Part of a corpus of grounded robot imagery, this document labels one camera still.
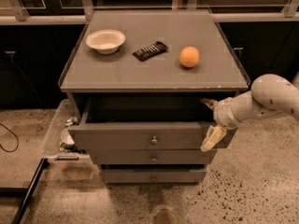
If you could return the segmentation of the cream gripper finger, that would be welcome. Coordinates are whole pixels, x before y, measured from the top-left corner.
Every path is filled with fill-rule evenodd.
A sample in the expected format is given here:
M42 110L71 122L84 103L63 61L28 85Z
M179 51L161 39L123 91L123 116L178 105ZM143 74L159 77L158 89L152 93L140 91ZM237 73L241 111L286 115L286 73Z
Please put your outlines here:
M203 98L201 102L211 110L214 110L218 103L216 100L208 98Z
M216 146L227 134L227 130L219 125L210 126L206 132L206 138L203 140L201 150L207 152Z

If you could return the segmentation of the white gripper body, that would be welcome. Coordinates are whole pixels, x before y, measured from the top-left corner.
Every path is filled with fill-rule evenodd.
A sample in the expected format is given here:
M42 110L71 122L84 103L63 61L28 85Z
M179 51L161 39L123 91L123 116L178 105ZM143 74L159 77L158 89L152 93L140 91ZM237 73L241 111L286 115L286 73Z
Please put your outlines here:
M231 97L221 100L216 103L213 110L213 119L219 126L227 130L236 129L241 124L233 113L231 102Z

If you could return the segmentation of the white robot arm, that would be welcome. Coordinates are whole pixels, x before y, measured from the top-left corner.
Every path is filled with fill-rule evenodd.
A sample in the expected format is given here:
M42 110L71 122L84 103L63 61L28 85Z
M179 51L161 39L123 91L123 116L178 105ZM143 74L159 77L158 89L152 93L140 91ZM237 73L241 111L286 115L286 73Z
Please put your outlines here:
M201 150L207 152L216 146L229 130L238 128L248 119L280 118L286 115L299 119L298 77L293 83L284 77L266 74L256 78L251 89L236 97L216 101L203 99L213 111L216 126L210 126Z

